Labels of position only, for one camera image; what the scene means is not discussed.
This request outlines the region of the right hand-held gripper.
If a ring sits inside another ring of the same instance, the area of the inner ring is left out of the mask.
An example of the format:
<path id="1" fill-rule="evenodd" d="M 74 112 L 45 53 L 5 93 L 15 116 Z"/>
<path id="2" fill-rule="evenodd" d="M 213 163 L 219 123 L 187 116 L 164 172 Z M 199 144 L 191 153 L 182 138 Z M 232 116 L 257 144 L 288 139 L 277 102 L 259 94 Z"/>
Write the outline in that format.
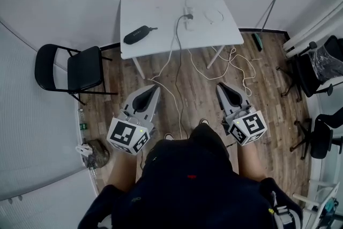
<path id="1" fill-rule="evenodd" d="M 226 117 L 223 125 L 228 135 L 232 135 L 237 144 L 245 146 L 257 141 L 267 131 L 267 125 L 261 111 L 250 105 L 246 93 L 239 87 L 228 83 L 216 85 L 216 95 Z M 232 107 L 241 109 L 232 113 Z"/>

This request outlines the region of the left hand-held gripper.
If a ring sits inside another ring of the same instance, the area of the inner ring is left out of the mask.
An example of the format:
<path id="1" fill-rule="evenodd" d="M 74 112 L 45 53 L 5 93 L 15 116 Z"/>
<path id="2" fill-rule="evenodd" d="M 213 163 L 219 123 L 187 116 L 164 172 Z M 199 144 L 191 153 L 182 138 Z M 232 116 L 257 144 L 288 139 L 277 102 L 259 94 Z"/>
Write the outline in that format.
<path id="1" fill-rule="evenodd" d="M 158 85 L 148 85 L 131 93 L 120 110 L 113 117 L 107 141 L 125 153 L 137 155 L 151 139 L 154 125 L 151 122 L 160 99 Z"/>

